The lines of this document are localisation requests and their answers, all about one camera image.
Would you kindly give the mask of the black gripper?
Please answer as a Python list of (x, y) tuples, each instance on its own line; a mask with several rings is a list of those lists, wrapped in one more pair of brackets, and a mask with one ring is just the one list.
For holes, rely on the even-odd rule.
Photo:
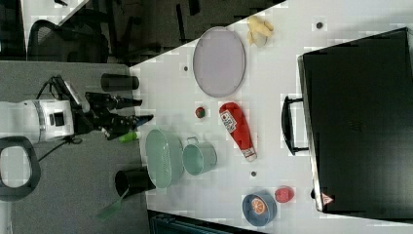
[(127, 134), (130, 130), (140, 127), (154, 116), (131, 115), (122, 116), (111, 113), (113, 109), (140, 106), (141, 99), (111, 96), (103, 93), (86, 92), (86, 102), (82, 103), (77, 97), (72, 99), (72, 115), (74, 134), (85, 135), (91, 131), (104, 130), (108, 140)]

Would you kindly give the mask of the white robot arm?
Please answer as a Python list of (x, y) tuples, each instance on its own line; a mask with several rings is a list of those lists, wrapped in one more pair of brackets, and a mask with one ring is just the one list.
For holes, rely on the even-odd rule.
[(140, 106), (141, 99), (85, 94), (87, 110), (70, 99), (30, 99), (1, 102), (1, 137), (26, 137), (31, 143), (103, 131), (108, 140), (121, 137), (151, 121), (154, 116), (122, 116), (113, 109)]

